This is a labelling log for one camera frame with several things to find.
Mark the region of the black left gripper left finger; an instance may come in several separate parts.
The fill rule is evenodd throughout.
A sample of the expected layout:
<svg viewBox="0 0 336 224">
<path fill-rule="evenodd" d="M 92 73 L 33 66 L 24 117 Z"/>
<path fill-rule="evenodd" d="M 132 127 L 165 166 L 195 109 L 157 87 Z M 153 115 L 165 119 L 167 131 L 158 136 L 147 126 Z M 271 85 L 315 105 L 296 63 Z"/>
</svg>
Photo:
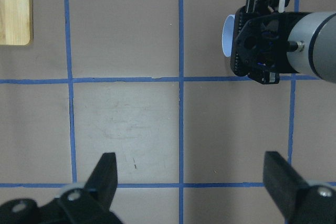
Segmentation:
<svg viewBox="0 0 336 224">
<path fill-rule="evenodd" d="M 1 223 L 122 223 L 110 211 L 117 185 L 116 155 L 104 153 L 84 184 L 65 186 L 43 206 L 31 198 L 3 203 Z"/>
</svg>

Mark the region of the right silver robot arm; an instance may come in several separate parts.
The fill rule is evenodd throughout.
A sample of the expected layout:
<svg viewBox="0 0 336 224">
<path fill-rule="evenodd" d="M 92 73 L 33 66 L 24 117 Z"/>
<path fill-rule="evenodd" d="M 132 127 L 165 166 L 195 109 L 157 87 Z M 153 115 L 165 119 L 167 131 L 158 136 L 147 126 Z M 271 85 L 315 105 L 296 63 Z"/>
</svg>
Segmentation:
<svg viewBox="0 0 336 224">
<path fill-rule="evenodd" d="M 235 15 L 230 68 L 261 84 L 301 73 L 335 82 L 335 12 L 286 12 L 290 0 L 247 0 Z"/>
</svg>

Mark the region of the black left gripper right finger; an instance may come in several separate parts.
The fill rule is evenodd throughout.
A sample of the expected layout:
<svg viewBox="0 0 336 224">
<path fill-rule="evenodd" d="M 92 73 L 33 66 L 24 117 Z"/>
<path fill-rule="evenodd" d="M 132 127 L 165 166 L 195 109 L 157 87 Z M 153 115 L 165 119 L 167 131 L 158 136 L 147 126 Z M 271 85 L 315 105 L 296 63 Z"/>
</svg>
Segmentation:
<svg viewBox="0 0 336 224">
<path fill-rule="evenodd" d="M 335 189 L 305 180 L 278 152 L 264 154 L 263 184 L 286 223 L 335 223 Z"/>
</svg>

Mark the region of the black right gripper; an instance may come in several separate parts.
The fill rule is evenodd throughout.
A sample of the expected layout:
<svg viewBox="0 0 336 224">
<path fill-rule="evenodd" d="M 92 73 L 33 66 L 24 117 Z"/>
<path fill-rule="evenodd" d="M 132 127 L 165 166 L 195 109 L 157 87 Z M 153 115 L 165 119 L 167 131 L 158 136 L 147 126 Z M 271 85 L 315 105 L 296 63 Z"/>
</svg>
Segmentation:
<svg viewBox="0 0 336 224">
<path fill-rule="evenodd" d="M 278 84 L 289 64 L 289 35 L 309 12 L 284 12 L 290 0 L 246 0 L 235 14 L 230 68 L 260 84 Z"/>
</svg>

